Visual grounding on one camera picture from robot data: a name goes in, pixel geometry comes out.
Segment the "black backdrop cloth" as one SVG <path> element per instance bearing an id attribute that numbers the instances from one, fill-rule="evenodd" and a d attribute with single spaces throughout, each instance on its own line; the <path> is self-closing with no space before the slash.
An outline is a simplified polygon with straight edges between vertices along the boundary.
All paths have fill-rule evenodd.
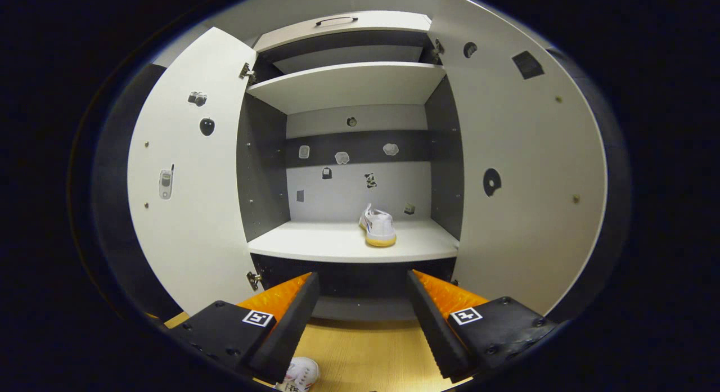
<path id="1" fill-rule="evenodd" d="M 548 53 L 573 77 L 591 105 L 605 135 L 609 163 L 609 194 L 596 247 L 578 279 L 548 313 L 550 318 L 564 321 L 581 314 L 605 288 L 614 271 L 627 239 L 633 183 L 626 143 L 612 105 L 572 58 L 558 48 L 548 48 Z M 162 65 L 144 65 L 128 79 L 110 108 L 93 157 L 92 199 L 88 204 L 111 279 L 136 308 L 168 319 L 179 313 L 180 308 L 152 273 L 141 251 L 129 214 L 126 187 L 132 131 L 142 103 L 164 73 Z"/>

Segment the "cabinet door with disc stickers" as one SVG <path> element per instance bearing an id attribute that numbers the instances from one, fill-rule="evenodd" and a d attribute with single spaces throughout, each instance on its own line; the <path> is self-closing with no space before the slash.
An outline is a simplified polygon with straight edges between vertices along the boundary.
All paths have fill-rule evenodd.
<path id="1" fill-rule="evenodd" d="M 568 72 L 471 0 L 439 0 L 429 35 L 452 87 L 465 194 L 456 277 L 547 314 L 596 246 L 608 191 L 601 131 Z"/>

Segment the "white canvas shoe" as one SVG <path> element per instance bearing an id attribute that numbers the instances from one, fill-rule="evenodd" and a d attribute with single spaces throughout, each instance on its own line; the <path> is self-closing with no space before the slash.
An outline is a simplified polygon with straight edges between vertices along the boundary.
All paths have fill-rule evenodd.
<path id="1" fill-rule="evenodd" d="M 304 357 L 291 359 L 283 381 L 275 384 L 274 389 L 281 392 L 309 392 L 321 377 L 321 369 L 316 361 Z"/>
<path id="2" fill-rule="evenodd" d="M 371 204 L 363 210 L 358 225 L 365 231 L 365 241 L 372 247 L 391 247 L 397 241 L 393 216 L 385 211 L 373 209 Z"/>

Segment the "cabinet door with camera sticker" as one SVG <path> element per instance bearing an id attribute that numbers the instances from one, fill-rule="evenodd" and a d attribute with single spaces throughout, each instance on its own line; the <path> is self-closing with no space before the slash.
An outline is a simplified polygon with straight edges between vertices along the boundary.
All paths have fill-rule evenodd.
<path id="1" fill-rule="evenodd" d="M 137 240 L 183 312 L 254 296 L 239 193 L 237 131 L 257 53 L 218 28 L 196 38 L 152 88 L 134 126 L 128 201 Z"/>

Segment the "white cabinet drawer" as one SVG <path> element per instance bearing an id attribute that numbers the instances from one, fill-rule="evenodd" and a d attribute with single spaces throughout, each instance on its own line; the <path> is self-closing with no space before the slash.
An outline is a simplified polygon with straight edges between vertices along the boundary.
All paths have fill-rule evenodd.
<path id="1" fill-rule="evenodd" d="M 330 21 L 326 25 L 316 26 L 316 21 L 345 16 L 358 17 L 358 21 L 338 20 Z M 254 44 L 254 50 L 257 53 L 262 53 L 284 44 L 326 35 L 350 33 L 350 31 L 429 31 L 430 23 L 430 18 L 423 13 L 380 10 L 335 13 L 334 15 L 300 21 L 293 25 L 268 31 L 261 35 Z"/>

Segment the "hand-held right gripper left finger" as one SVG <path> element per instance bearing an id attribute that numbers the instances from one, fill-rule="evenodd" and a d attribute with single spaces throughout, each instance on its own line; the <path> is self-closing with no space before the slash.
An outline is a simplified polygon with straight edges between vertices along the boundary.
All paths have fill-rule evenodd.
<path id="1" fill-rule="evenodd" d="M 281 382 L 320 295 L 308 272 L 242 303 L 210 303 L 166 335 L 188 353 L 235 376 Z"/>

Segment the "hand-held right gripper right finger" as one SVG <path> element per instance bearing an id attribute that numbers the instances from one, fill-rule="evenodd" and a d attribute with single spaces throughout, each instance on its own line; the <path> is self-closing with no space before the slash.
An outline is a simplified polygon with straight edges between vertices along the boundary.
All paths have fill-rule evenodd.
<path id="1" fill-rule="evenodd" d="M 417 270 L 407 297 L 439 367 L 451 381 L 486 381 L 518 366 L 557 335 L 555 321 L 514 298 L 475 295 Z"/>

